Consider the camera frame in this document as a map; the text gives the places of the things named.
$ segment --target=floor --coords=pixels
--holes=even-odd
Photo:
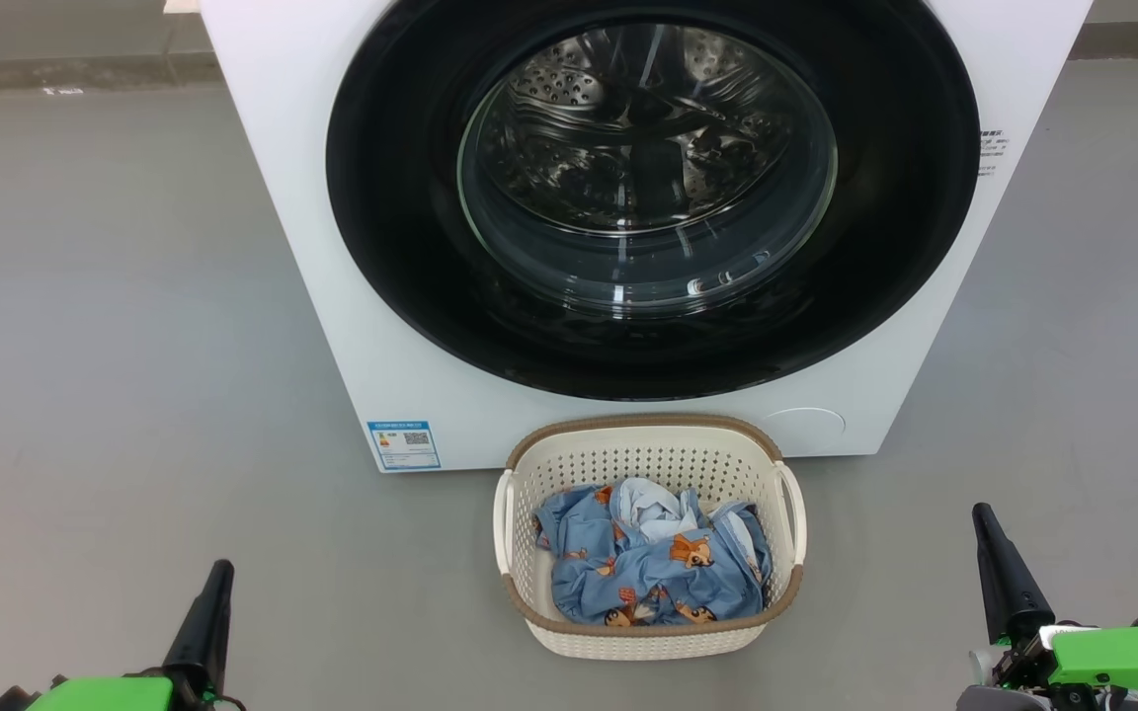
[[[885,449],[794,462],[794,607],[744,652],[543,652],[493,472],[379,476],[218,90],[0,96],[0,692],[160,661],[236,562],[249,708],[950,708],[968,510],[1053,607],[1138,615],[1138,64],[1070,64]]]

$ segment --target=white washing machine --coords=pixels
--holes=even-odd
[[[1089,0],[204,0],[362,437],[889,432]]]

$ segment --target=laundry basket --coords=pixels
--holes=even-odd
[[[758,615],[704,625],[610,627],[566,620],[551,597],[550,552],[535,544],[534,512],[584,482],[646,477],[669,490],[695,487],[701,509],[758,505],[773,557]],[[750,423],[719,415],[625,415],[552,424],[520,441],[494,490],[494,557],[503,585],[544,647],[584,659],[682,659],[735,652],[785,611],[802,584],[802,490],[781,452]]]

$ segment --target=blue clothing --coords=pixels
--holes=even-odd
[[[652,487],[660,489],[646,480],[579,486],[537,510],[538,545],[556,557],[551,590],[560,612],[582,625],[618,626],[762,612],[772,557],[752,505],[721,504],[706,516],[695,490],[677,498],[662,490],[667,498]],[[665,529],[678,532],[660,535]]]

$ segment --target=basket handle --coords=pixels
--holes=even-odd
[[[805,540],[807,540],[802,487],[798,486],[793,469],[786,468],[784,462],[776,462],[775,468],[776,471],[781,472],[781,483],[784,486],[783,496],[790,497],[791,509],[793,509],[793,519],[790,523],[793,527],[793,564],[802,565],[805,563]]]
[[[509,563],[506,563],[506,557],[509,557],[509,552],[511,545],[506,540],[506,531],[509,531],[509,521],[506,521],[506,512],[509,512],[509,505],[506,505],[506,499],[511,494],[509,482],[512,480],[512,470],[505,469],[503,476],[497,479],[497,486],[494,487],[494,562],[497,563],[497,571],[501,576],[509,574]]]

